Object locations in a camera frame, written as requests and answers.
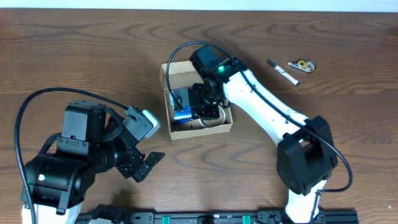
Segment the blue plastic case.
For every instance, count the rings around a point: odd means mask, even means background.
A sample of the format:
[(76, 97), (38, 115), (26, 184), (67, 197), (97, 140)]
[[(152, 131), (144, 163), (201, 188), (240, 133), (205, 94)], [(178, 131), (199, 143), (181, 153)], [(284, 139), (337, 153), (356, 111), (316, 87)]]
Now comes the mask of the blue plastic case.
[(174, 121), (187, 122), (197, 119), (197, 113), (191, 106), (185, 106), (181, 110), (174, 109)]

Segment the white tape roll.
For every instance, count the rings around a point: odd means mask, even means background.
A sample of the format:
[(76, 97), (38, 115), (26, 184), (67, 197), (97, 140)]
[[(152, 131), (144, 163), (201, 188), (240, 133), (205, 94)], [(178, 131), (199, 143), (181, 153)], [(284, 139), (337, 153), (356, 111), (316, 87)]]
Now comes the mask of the white tape roll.
[(219, 111), (219, 118), (216, 119), (215, 121), (211, 120), (210, 122), (206, 123), (204, 120), (201, 118), (198, 119), (199, 123), (201, 124), (202, 127), (204, 128), (213, 128), (216, 126), (223, 125), (226, 121), (226, 112), (222, 106), (218, 106), (218, 111)]

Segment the brown cardboard box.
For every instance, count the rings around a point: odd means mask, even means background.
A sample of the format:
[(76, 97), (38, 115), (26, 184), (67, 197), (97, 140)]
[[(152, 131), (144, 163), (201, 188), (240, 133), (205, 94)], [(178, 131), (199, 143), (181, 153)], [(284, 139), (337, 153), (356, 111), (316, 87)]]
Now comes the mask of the brown cardboard box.
[[(160, 66), (160, 82), (163, 89), (165, 110), (167, 114), (167, 124), (171, 140), (193, 138), (211, 134), (230, 132), (233, 125), (231, 109), (224, 109), (226, 112), (226, 121), (223, 125), (213, 128), (204, 128), (197, 119), (182, 124), (174, 124), (174, 109), (170, 104), (170, 94), (167, 88), (166, 79), (167, 64)], [(169, 71), (169, 80), (171, 89), (191, 87), (194, 83), (202, 83), (202, 79), (189, 60), (182, 62), (172, 62)]]

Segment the white Toyo whiteboard marker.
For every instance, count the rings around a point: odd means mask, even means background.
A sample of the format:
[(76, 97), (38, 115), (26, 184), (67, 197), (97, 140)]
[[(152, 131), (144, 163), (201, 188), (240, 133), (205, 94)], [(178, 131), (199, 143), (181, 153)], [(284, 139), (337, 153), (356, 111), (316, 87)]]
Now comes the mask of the white Toyo whiteboard marker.
[(274, 63), (272, 60), (267, 60), (267, 63), (272, 66), (276, 71), (278, 71), (284, 78), (286, 78), (289, 82), (294, 84), (295, 86), (299, 86), (300, 82), (295, 79), (292, 75), (287, 73), (282, 67)]

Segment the correction tape dispenser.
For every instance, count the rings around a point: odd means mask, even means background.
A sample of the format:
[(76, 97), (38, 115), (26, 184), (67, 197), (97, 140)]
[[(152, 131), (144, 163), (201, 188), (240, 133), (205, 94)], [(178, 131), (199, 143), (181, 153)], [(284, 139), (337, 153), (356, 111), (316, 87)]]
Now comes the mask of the correction tape dispenser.
[(287, 62), (287, 65), (305, 73), (312, 73), (316, 69), (315, 62), (311, 60), (298, 60), (295, 62)]

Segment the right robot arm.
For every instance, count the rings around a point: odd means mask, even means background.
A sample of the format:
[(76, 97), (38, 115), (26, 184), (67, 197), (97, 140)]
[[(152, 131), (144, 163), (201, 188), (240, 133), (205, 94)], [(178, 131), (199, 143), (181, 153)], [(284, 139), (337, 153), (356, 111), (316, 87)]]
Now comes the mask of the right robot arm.
[(205, 84), (208, 103), (226, 98), (260, 125), (277, 146), (277, 173), (289, 190), (285, 213), (294, 223), (309, 223), (318, 215), (318, 190), (324, 188), (337, 156), (329, 124), (309, 119), (265, 89), (235, 57), (220, 59), (209, 46), (189, 58)]

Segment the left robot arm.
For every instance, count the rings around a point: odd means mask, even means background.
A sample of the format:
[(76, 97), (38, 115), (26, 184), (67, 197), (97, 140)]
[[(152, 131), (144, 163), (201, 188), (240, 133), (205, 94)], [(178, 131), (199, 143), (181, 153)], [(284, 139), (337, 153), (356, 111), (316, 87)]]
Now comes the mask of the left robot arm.
[(24, 223), (31, 216), (36, 223), (75, 223), (96, 175), (112, 168), (136, 182), (147, 177), (165, 154), (145, 155), (136, 146), (160, 122), (135, 106), (124, 113), (95, 101), (70, 102), (62, 132), (51, 135), (25, 165), (30, 194), (21, 195)]

